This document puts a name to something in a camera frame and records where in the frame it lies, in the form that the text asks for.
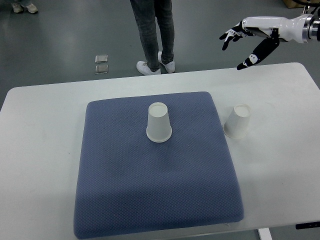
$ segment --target upside-down cup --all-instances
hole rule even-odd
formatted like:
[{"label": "upside-down cup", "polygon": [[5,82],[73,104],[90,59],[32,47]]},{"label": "upside-down cup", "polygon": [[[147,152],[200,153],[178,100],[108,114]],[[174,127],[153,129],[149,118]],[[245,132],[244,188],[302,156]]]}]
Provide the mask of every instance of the upside-down cup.
[{"label": "upside-down cup", "polygon": [[251,116],[251,108],[246,104],[234,106],[223,125],[225,135],[232,139],[242,139],[246,136]]},{"label": "upside-down cup", "polygon": [[162,102],[154,102],[148,109],[147,137],[155,143],[167,141],[172,134],[167,106]]}]

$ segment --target blue cushion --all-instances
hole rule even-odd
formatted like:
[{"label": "blue cushion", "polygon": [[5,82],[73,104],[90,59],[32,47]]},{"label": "blue cushion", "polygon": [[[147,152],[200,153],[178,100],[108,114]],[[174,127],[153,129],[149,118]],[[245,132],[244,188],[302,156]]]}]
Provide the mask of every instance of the blue cushion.
[{"label": "blue cushion", "polygon": [[[148,108],[167,105],[172,136],[148,139]],[[208,92],[125,97],[86,109],[74,209],[78,239],[237,222],[244,210]]]}]

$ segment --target shoe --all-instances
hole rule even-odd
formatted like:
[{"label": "shoe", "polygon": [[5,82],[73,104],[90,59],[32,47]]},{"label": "shoe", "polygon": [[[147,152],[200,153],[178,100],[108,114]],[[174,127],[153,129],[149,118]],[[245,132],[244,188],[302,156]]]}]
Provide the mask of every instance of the shoe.
[{"label": "shoe", "polygon": [[38,8],[32,3],[25,7],[28,9],[29,13],[31,14],[35,14],[36,12],[38,12]]},{"label": "shoe", "polygon": [[171,61],[167,64],[163,64],[162,60],[161,60],[161,55],[162,55],[162,51],[158,52],[158,61],[159,63],[161,63],[164,67],[165,70],[169,73],[172,74],[176,71],[176,64],[175,61]]},{"label": "shoe", "polygon": [[151,71],[145,61],[138,61],[136,63],[136,69],[143,75],[158,75],[161,74],[160,68],[157,71]]},{"label": "shoe", "polygon": [[11,3],[12,7],[13,7],[13,11],[18,14],[24,11],[24,9],[21,7],[21,5],[19,3],[13,2]]}]

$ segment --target robotic hand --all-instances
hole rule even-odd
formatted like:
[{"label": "robotic hand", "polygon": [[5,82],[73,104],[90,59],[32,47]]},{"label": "robotic hand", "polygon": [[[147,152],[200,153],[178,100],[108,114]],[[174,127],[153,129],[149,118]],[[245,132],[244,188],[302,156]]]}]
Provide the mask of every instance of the robotic hand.
[{"label": "robotic hand", "polygon": [[269,56],[280,41],[295,40],[307,43],[311,39],[320,41],[320,20],[312,14],[303,14],[294,19],[274,16],[247,17],[236,26],[226,31],[219,39],[224,40],[222,50],[226,50],[229,42],[238,41],[247,36],[259,36],[265,39],[253,50],[252,54],[237,66],[238,70],[256,65]]}]

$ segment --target table leg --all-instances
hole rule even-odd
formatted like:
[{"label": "table leg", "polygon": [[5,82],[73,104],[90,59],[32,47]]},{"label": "table leg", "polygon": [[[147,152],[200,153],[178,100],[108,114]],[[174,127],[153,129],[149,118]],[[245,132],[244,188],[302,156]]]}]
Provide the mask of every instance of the table leg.
[{"label": "table leg", "polygon": [[260,240],[272,240],[269,228],[258,229]]}]

